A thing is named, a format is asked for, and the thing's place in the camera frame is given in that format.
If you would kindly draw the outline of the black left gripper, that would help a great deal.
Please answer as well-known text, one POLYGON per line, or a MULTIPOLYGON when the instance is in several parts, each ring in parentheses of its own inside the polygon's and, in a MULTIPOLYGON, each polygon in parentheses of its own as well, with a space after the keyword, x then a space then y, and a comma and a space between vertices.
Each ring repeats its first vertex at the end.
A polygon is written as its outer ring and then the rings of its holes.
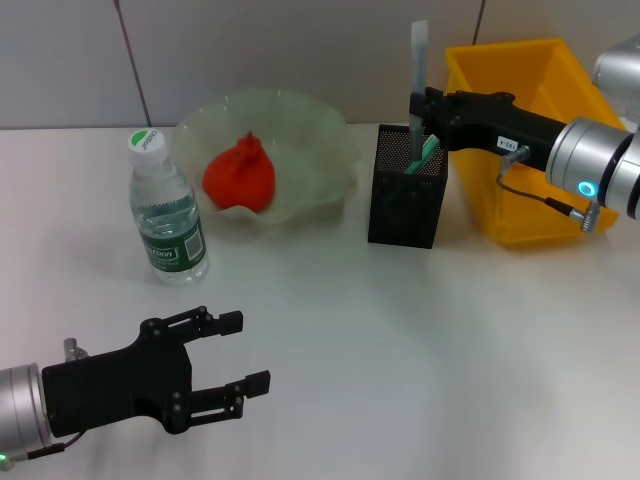
MULTIPOLYGON (((184 339, 227 336, 243 330, 244 317, 232 311, 214 317, 205 306, 187 313, 184 339)), ((54 435, 71 435, 129 418, 160 422, 169 434, 189 428, 191 363, 182 340, 166 322, 140 326, 129 346, 42 371, 47 418, 54 435)), ((269 393, 268 370, 221 387, 192 393, 192 425, 243 417, 246 400, 269 393)))

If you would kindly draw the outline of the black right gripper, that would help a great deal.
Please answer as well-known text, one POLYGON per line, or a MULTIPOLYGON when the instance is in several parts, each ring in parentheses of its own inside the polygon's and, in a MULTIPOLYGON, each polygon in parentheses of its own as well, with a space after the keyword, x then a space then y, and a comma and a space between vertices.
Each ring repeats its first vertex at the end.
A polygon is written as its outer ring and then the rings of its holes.
POLYGON ((517 107, 507 92, 480 94, 458 91, 443 96, 436 88, 410 95, 409 113, 423 119, 426 146, 448 151, 483 150, 504 155, 526 146, 524 164, 544 169, 565 124, 517 107), (439 118, 429 117, 439 106, 439 118))

